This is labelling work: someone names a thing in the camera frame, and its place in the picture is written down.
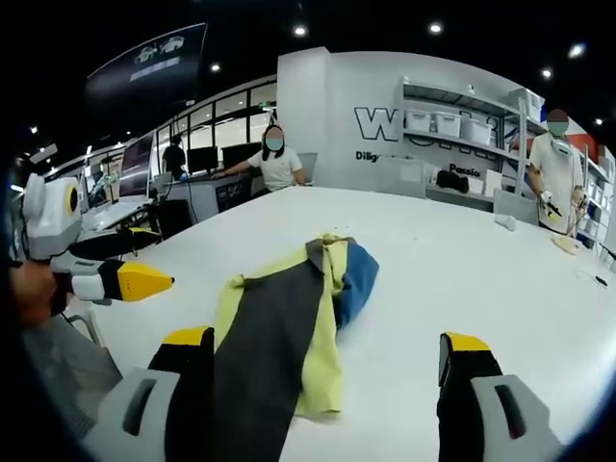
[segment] person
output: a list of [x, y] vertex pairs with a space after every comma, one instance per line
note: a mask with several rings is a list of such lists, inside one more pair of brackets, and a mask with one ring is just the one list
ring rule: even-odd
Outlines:
[[179, 180], [184, 173], [183, 166], [186, 164], [186, 154], [180, 147], [182, 139], [179, 135], [171, 138], [170, 146], [163, 153], [163, 171], [170, 171], [173, 179]]
[[57, 287], [49, 265], [11, 262], [9, 278], [22, 327], [34, 327], [51, 318], [51, 298]]
[[568, 120], [560, 110], [548, 115], [550, 131], [534, 139], [528, 170], [530, 188], [540, 204], [539, 225], [563, 235], [575, 231], [586, 201], [580, 153], [564, 134]]
[[297, 153], [285, 145], [284, 133], [278, 125], [270, 125], [263, 133], [262, 148], [259, 152], [247, 161], [240, 162], [215, 176], [232, 175], [251, 167], [261, 168], [268, 192], [306, 184]]

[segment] woman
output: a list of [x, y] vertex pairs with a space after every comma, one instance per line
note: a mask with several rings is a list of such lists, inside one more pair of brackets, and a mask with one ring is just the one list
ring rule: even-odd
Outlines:
[[217, 177], [232, 175], [251, 167], [260, 167], [269, 191], [278, 191], [288, 186], [306, 184], [297, 153], [285, 146], [284, 134], [278, 125], [270, 125], [263, 134], [262, 149], [247, 161], [218, 173]]

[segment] person's hand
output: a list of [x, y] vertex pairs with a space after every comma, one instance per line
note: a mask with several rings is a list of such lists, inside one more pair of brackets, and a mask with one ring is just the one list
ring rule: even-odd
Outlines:
[[51, 317], [51, 297], [56, 292], [51, 268], [27, 261], [11, 269], [10, 278], [21, 324], [29, 327], [47, 321]]

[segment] man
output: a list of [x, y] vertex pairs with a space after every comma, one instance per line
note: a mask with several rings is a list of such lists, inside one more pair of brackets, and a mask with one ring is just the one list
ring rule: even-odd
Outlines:
[[564, 111], [550, 112], [550, 131], [534, 139], [529, 166], [530, 187], [540, 204], [539, 225], [563, 235], [575, 232], [586, 200], [580, 153], [565, 137], [568, 126]]
[[182, 167], [186, 164], [186, 154], [180, 147], [181, 141], [179, 135], [171, 138], [170, 146], [163, 153], [163, 171], [170, 171], [175, 180], [180, 179], [184, 172]]

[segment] white tabletop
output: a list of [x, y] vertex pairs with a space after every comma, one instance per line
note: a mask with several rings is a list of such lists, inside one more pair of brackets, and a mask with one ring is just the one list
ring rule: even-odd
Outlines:
[[281, 460], [437, 460], [446, 330], [487, 342], [503, 372], [550, 407], [563, 443], [597, 406], [616, 359], [616, 277], [604, 264], [525, 223], [511, 233], [492, 214], [375, 192], [289, 188], [143, 252], [140, 261], [176, 282], [143, 302], [95, 309], [120, 370], [146, 367], [169, 332], [211, 323], [229, 277], [323, 231], [355, 237], [380, 272], [364, 311], [338, 335], [343, 412], [328, 423], [294, 419]]

